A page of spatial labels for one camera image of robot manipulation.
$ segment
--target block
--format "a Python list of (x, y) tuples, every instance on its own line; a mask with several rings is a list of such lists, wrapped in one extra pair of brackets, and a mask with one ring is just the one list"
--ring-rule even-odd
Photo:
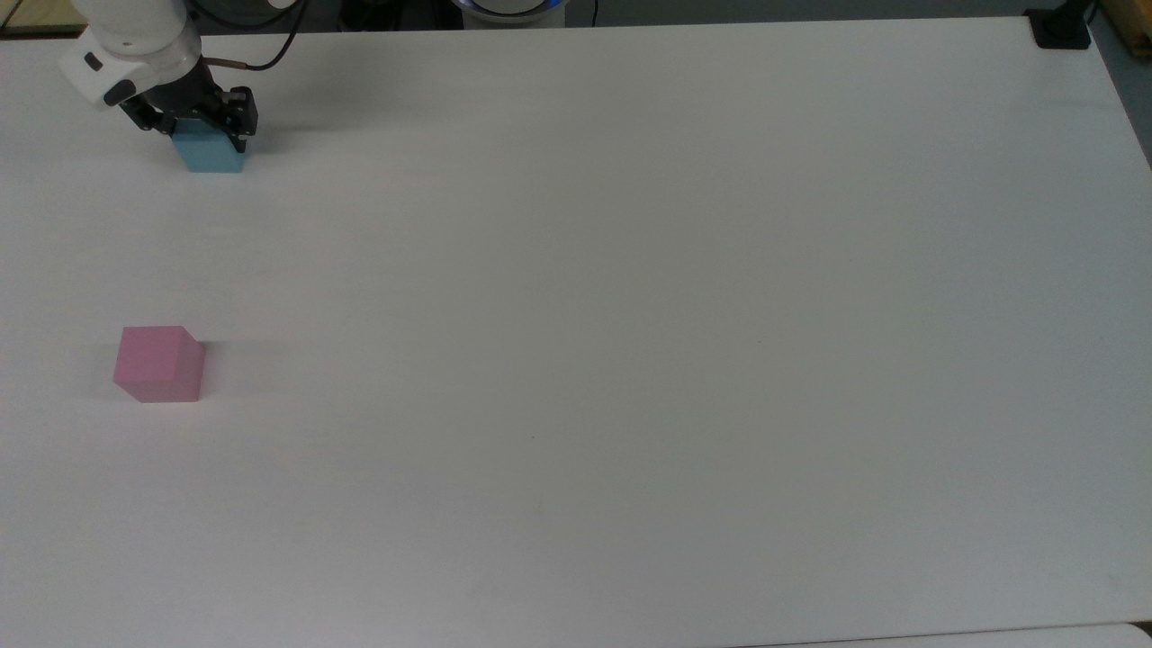
[(141, 402), (200, 399), (204, 345), (183, 326), (126, 326), (113, 382)]
[(244, 155), (237, 153), (223, 133), (196, 119), (176, 122), (172, 144), (192, 173), (240, 173)]

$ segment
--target floor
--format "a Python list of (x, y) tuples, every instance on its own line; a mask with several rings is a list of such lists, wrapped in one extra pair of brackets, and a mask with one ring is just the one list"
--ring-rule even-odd
[[(185, 0), (203, 33), (233, 30), (199, 15), (196, 5), (240, 23), (268, 16), (258, 0)], [(929, 18), (962, 16), (1018, 16), (1029, 7), (1053, 7), (1056, 0), (570, 0), (569, 27), (692, 24), (785, 21), (835, 21), (873, 18)], [(38, 22), (68, 22), (75, 16), (68, 0), (0, 0), (3, 35), (13, 28), (43, 32)], [(285, 32), (295, 16), (289, 13), (262, 32)], [(458, 29), (460, 14), (450, 0), (310, 0), (302, 31)], [(1152, 61), (1131, 56), (1101, 12), (1092, 35), (1128, 111), (1129, 120), (1152, 164)]]

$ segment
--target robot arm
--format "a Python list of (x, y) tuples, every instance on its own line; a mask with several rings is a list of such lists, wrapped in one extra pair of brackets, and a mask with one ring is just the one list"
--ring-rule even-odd
[(142, 130), (165, 135), (198, 120), (244, 151), (256, 134), (252, 91), (215, 84), (181, 0), (74, 2), (89, 28), (60, 67), (84, 98), (101, 110), (120, 106)]

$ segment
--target blue cube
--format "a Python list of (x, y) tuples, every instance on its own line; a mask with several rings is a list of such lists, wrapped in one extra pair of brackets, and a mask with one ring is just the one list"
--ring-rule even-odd
[(192, 173), (240, 173), (244, 153), (223, 133), (196, 119), (176, 121), (172, 143)]

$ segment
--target white table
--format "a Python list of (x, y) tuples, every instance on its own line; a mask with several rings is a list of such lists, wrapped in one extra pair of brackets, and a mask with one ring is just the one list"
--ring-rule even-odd
[[(1094, 50), (302, 36), (196, 176), (65, 46), (0, 43), (5, 648), (1152, 618), (1152, 174)], [(150, 324), (202, 402), (112, 383)]]

